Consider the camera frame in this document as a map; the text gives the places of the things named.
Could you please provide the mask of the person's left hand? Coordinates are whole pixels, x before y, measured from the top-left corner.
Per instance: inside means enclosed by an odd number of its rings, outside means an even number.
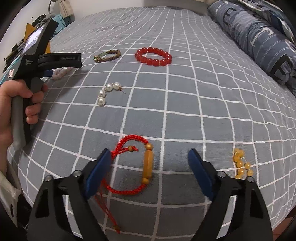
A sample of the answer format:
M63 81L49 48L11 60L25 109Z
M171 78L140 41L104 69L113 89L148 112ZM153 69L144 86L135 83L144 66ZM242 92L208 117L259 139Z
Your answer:
M13 142L11 133L11 99L15 96L29 98L33 104L25 110L26 121L36 124L41 112L41 101L48 86L43 84L40 91L32 93L23 80L9 80L1 85L1 150L6 150Z

